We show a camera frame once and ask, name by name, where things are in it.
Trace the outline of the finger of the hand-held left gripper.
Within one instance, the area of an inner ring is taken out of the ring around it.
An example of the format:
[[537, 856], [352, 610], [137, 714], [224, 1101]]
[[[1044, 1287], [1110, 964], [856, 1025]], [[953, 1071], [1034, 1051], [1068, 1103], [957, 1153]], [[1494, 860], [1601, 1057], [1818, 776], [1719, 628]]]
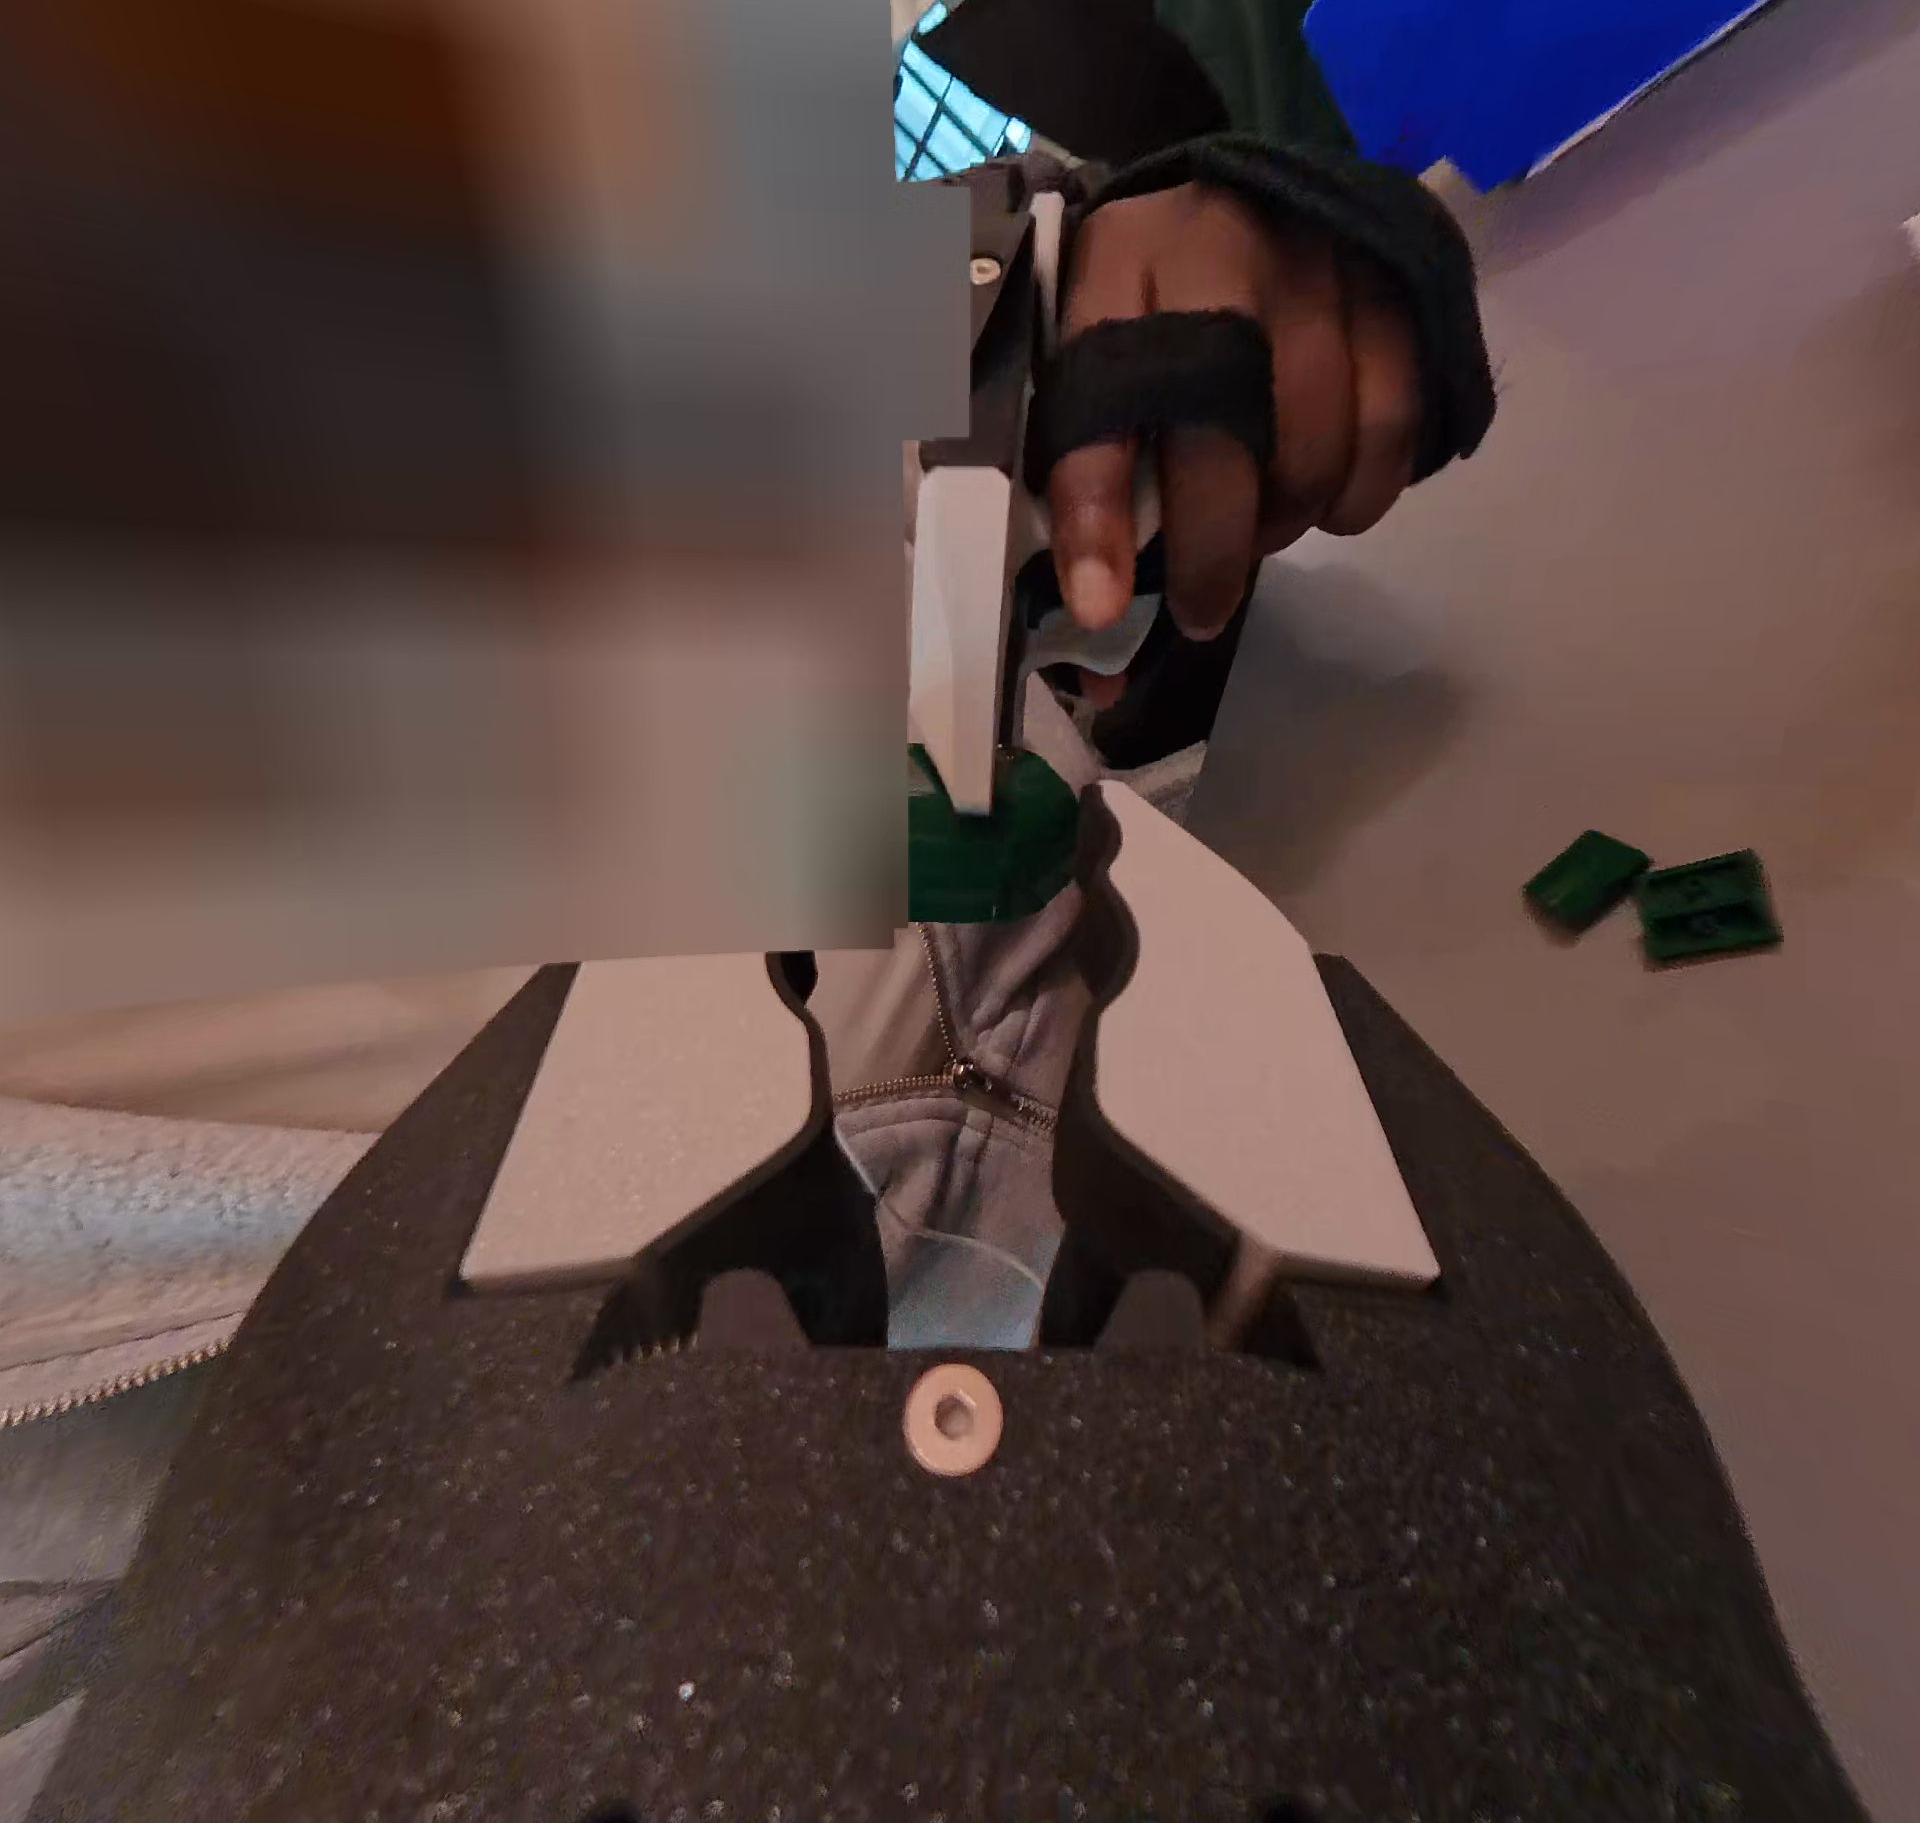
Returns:
[[910, 564], [907, 726], [966, 818], [985, 818], [995, 800], [1010, 516], [999, 470], [924, 470]]

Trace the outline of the blue board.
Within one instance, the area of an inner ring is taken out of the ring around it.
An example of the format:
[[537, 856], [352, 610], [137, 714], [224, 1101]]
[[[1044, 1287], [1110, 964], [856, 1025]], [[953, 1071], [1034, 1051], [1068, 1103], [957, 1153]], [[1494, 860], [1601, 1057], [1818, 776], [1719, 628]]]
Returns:
[[1773, 0], [1314, 0], [1304, 40], [1356, 148], [1475, 190], [1583, 142]]

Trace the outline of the large green plastic block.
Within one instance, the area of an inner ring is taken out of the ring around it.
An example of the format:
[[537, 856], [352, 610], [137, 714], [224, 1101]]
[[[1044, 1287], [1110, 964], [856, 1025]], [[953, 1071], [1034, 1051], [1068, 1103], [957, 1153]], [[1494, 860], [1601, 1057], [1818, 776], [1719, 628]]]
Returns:
[[961, 814], [922, 744], [907, 748], [905, 916], [911, 924], [1017, 924], [1071, 880], [1081, 806], [1039, 754], [995, 756], [994, 804]]

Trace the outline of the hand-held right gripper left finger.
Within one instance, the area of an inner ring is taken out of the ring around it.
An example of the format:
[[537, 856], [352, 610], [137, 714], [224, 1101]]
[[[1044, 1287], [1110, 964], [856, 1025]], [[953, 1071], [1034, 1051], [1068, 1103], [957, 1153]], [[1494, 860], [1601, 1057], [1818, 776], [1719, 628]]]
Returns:
[[458, 1281], [612, 1283], [825, 1121], [818, 1029], [781, 958], [589, 962], [561, 999]]

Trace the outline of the small green plastic block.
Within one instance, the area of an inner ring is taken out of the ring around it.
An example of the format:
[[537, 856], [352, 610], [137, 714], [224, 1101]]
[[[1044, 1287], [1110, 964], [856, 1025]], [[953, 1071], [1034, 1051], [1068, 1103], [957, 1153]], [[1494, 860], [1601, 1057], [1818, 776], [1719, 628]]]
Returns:
[[1652, 858], [1601, 830], [1588, 828], [1530, 876], [1526, 910], [1562, 936], [1577, 936], [1629, 898]]

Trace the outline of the grey zip hoodie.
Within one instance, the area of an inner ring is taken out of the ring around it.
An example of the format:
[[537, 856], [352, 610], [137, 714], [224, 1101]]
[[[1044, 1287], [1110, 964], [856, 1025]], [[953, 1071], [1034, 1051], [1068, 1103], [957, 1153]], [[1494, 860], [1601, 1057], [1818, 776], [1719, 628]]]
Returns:
[[[898, 1349], [1034, 1343], [1061, 1219], [1058, 1107], [1087, 988], [1079, 896], [819, 960], [833, 1133], [875, 1199]], [[3, 1425], [215, 1355], [370, 1145], [347, 1125], [3, 1097]]]

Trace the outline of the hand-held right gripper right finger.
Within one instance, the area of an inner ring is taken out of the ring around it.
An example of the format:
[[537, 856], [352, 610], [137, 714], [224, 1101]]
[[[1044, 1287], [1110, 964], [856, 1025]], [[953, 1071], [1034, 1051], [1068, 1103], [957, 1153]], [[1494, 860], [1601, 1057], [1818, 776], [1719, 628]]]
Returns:
[[1427, 1293], [1441, 1265], [1315, 958], [1118, 782], [1081, 798], [1087, 990], [1053, 1135], [1055, 1331], [1295, 1331], [1295, 1285]]

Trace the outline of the window with grid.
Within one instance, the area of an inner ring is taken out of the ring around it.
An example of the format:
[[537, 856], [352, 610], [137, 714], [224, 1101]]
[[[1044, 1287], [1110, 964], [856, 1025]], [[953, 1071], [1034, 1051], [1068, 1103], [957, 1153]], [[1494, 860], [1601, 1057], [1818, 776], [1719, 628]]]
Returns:
[[891, 0], [894, 166], [1119, 162], [1166, 130], [1149, 0]]

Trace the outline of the green plastic block with studs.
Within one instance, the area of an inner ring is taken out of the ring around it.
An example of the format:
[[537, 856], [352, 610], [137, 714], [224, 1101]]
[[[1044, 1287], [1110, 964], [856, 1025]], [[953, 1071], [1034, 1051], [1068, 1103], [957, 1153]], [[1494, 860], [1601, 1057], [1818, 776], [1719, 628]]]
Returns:
[[1643, 962], [1655, 970], [1768, 952], [1783, 940], [1755, 850], [1649, 870], [1631, 902]]

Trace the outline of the person's left hand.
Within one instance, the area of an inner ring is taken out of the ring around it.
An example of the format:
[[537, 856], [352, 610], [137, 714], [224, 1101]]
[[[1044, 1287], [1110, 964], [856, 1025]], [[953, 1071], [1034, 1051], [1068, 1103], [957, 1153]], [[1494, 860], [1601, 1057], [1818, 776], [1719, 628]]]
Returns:
[[1152, 314], [1233, 312], [1270, 346], [1273, 436], [1155, 436], [1164, 604], [1218, 636], [1260, 562], [1308, 532], [1356, 538], [1411, 486], [1423, 438], [1419, 346], [1388, 278], [1310, 224], [1264, 222], [1202, 186], [1108, 204], [1075, 240], [1063, 332]]

